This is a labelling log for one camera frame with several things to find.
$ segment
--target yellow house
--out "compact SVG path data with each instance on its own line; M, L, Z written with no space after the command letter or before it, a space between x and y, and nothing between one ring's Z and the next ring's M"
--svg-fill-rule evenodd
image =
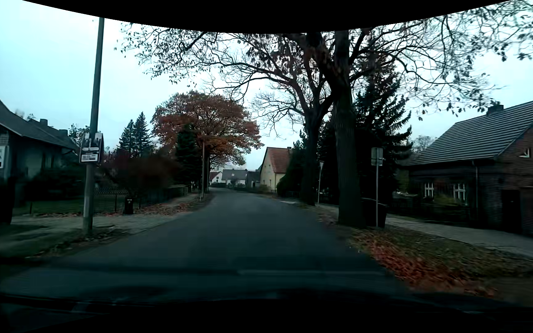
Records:
M289 166L291 152L291 147L266 148L265 156L262 159L262 165L259 168L261 173L261 185L269 186L271 191L276 191L277 184L281 178L285 176L287 166Z

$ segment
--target gray roof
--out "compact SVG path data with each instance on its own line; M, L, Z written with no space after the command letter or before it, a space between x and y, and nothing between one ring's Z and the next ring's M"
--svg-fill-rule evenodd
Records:
M533 125L533 101L459 121L409 165L492 159Z
M224 169L221 172L222 179L246 179L247 170L238 170L238 169Z
M26 121L16 114L11 112L5 104L0 100L0 125L4 126L11 132L18 134L19 136L25 136L27 138L47 142L52 145L57 145L70 149L78 149L77 146L67 137L59 133L58 130L49 127L50 130L45 129L42 124L35 125L37 121Z

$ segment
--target door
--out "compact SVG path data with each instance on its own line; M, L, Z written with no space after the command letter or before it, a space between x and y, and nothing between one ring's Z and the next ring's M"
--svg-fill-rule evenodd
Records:
M503 229L507 232L521 233L522 218L519 206L519 191L504 190L501 193L503 200Z

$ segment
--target windshield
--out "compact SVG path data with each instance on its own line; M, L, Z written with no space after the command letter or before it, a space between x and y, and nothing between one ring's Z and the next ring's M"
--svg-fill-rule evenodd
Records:
M532 1L317 33L130 20L0 1L0 294L533 307Z

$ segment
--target trash bin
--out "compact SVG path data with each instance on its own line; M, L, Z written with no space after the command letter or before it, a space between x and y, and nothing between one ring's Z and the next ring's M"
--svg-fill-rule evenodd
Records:
M361 198L361 208L363 211L363 218L366 220L366 226L378 226L383 228L386 226L387 206L378 201L378 221L375 223L375 199Z
M133 214L133 197L126 197L124 199L124 213L125 215L132 215Z

